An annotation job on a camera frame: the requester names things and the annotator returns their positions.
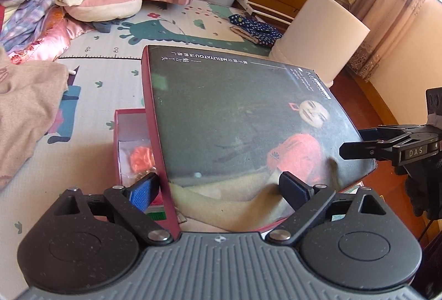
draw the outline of orange object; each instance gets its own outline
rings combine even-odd
[[[318,169],[322,162],[322,150],[310,134],[295,134],[267,154],[267,166],[271,171],[278,168],[291,172],[312,186],[321,181]]]
[[[137,146],[130,155],[130,167],[134,173],[151,169],[155,166],[152,148]]]

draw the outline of white lampshade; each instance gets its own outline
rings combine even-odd
[[[307,0],[269,58],[312,69],[331,87],[333,79],[370,30],[334,0]]]

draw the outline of wall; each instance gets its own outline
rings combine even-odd
[[[399,124],[425,124],[425,91],[442,87],[442,3],[427,0],[371,78]]]

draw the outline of red flower print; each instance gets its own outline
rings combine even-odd
[[[10,59],[11,62],[13,62],[14,64],[20,64],[22,62],[22,58],[19,55],[14,55],[12,56],[12,58]]]

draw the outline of woman in photo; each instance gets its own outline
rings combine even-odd
[[[183,230],[250,231],[289,216],[293,210],[278,192],[284,171],[311,186],[324,182],[326,162],[320,141],[325,137],[318,135],[328,131],[329,111],[314,100],[287,103],[284,108],[275,112],[259,104],[244,107],[245,121],[256,136],[238,145],[218,145],[227,154],[215,161],[228,167],[251,156],[254,172],[201,185],[170,184],[175,206],[188,218],[181,224]],[[293,129],[299,132],[290,133]],[[275,139],[274,148],[264,152]]]

